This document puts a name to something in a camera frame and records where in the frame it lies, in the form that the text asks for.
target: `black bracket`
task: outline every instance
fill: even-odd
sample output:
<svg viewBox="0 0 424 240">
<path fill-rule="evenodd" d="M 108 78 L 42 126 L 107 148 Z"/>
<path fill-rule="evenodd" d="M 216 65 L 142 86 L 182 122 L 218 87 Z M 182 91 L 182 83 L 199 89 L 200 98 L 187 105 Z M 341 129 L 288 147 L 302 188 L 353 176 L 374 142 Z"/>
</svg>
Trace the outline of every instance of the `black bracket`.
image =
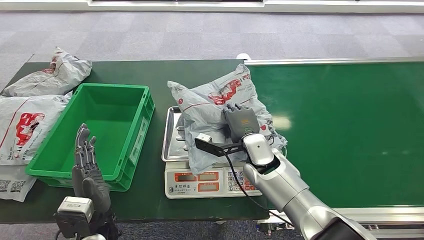
<svg viewBox="0 0 424 240">
<path fill-rule="evenodd" d="M 217 157 L 225 156 L 224 152 L 229 155 L 237 152 L 242 152 L 245 150 L 243 147 L 243 143 L 240 141 L 238 143 L 231 144 L 221 144 L 221 143 L 213 143 L 212 140 L 207 142 L 200 140 L 199 138 L 195 138 L 194 142 L 196 143 L 196 148 Z"/>
</svg>

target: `stainless steel scale tray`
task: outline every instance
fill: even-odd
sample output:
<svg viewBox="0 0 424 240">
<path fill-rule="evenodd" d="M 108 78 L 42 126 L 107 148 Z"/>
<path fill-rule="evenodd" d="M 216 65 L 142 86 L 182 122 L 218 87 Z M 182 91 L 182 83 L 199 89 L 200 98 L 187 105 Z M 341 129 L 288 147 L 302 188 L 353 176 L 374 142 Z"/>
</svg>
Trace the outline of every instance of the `stainless steel scale tray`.
<svg viewBox="0 0 424 240">
<path fill-rule="evenodd" d="M 177 122 L 180 117 L 182 118 L 182 114 L 177 106 L 168 109 L 162 146 L 162 161 L 164 162 L 189 160 L 189 154 L 184 150 L 186 145 L 184 129 L 182 127 L 177 129 Z"/>
</svg>

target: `cable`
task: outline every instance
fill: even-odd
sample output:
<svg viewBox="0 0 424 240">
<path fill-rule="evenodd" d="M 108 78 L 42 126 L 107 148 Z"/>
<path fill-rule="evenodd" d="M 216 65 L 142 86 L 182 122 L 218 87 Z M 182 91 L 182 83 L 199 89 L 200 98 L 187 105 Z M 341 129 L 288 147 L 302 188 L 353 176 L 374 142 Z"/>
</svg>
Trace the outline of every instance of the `cable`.
<svg viewBox="0 0 424 240">
<path fill-rule="evenodd" d="M 54 235 L 54 240 L 58 240 L 59 234 L 61 234 L 61 230 L 57 230 L 56 234 Z"/>
<path fill-rule="evenodd" d="M 271 140 L 271 138 L 272 138 L 272 142 L 269 144 L 270 146 L 274 144 L 274 140 L 275 140 L 274 136 L 273 136 L 273 135 L 271 135 L 271 136 L 268 138 L 268 141 L 269 141 L 269 140 Z"/>
<path fill-rule="evenodd" d="M 266 212 L 268 212 L 268 213 L 270 213 L 270 214 L 272 214 L 272 215 L 274 215 L 275 217 L 277 217 L 278 219 L 280 219 L 281 221 L 283 221 L 283 222 L 285 222 L 286 224 L 288 224 L 288 225 L 290 225 L 290 226 L 292 226 L 292 227 L 295 227 L 295 226 L 293 226 L 289 221 L 287 221 L 286 219 L 284 219 L 284 218 L 282 218 L 282 217 L 280 217 L 280 216 L 278 216 L 277 214 L 275 214 L 275 213 L 273 213 L 272 211 L 270 211 L 270 210 L 268 210 L 268 209 L 266 209 L 265 207 L 263 207 L 261 204 L 259 204 L 257 201 L 255 201 L 251 196 L 249 196 L 248 195 L 248 193 L 243 189 L 243 187 L 242 187 L 242 185 L 240 184 L 240 182 L 239 182 L 239 178 L 236 176 L 236 171 L 234 170 L 234 167 L 233 167 L 233 163 L 231 163 L 231 160 L 230 160 L 230 158 L 228 157 L 228 155 L 227 155 L 227 153 L 223 150 L 222 151 L 223 153 L 224 153 L 224 155 L 225 155 L 225 157 L 226 157 L 226 159 L 227 159 L 227 161 L 228 161 L 228 164 L 229 164 L 229 167 L 231 168 L 231 172 L 232 172 L 232 175 L 234 176 L 234 178 L 235 178 L 235 181 L 237 182 L 237 185 L 238 185 L 238 187 L 240 188 L 240 190 L 244 193 L 244 195 L 246 195 L 246 197 L 248 197 L 252 202 L 254 202 L 254 204 L 256 204 L 258 207 L 260 207 L 261 209 L 263 209 L 264 211 L 266 211 Z"/>
</svg>

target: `scale keypad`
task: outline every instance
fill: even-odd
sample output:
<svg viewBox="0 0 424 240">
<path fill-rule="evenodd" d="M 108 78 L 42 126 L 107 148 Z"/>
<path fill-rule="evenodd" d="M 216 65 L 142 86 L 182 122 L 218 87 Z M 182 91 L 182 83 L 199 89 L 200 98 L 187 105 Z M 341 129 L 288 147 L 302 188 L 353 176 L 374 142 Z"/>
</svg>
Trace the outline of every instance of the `scale keypad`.
<svg viewBox="0 0 424 240">
<path fill-rule="evenodd" d="M 238 181 L 240 182 L 241 187 L 245 190 L 245 191 L 254 191 L 256 190 L 256 187 L 253 186 L 249 180 L 247 179 L 247 177 L 245 177 L 244 172 L 242 171 L 236 171 L 235 172 L 235 176 L 233 175 L 233 172 L 229 171 L 227 176 L 227 182 L 228 182 L 228 191 L 230 192 L 241 192 L 242 190 L 240 189 L 239 185 L 236 182 L 236 178 L 238 179 Z"/>
</svg>

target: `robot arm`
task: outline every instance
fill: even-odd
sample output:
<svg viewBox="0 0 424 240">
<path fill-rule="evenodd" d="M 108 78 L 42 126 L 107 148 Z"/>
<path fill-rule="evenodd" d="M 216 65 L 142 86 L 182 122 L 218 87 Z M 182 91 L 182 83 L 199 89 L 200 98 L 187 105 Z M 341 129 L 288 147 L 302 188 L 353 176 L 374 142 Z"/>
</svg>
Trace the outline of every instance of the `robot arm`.
<svg viewBox="0 0 424 240">
<path fill-rule="evenodd" d="M 201 134 L 195 139 L 196 147 L 216 156 L 240 149 L 246 151 L 248 159 L 243 167 L 244 175 L 276 210 L 284 211 L 305 240 L 376 239 L 360 224 L 340 215 L 309 191 L 295 166 L 258 134 L 258 121 L 251 108 L 228 105 L 224 113 L 231 138 L 238 143 L 228 146 L 213 144 L 210 137 Z"/>
<path fill-rule="evenodd" d="M 93 136 L 83 123 L 75 138 L 75 165 L 72 168 L 74 196 L 67 196 L 54 214 L 59 233 L 65 238 L 80 240 L 117 240 L 122 234 L 115 224 L 109 186 L 96 161 Z"/>
</svg>

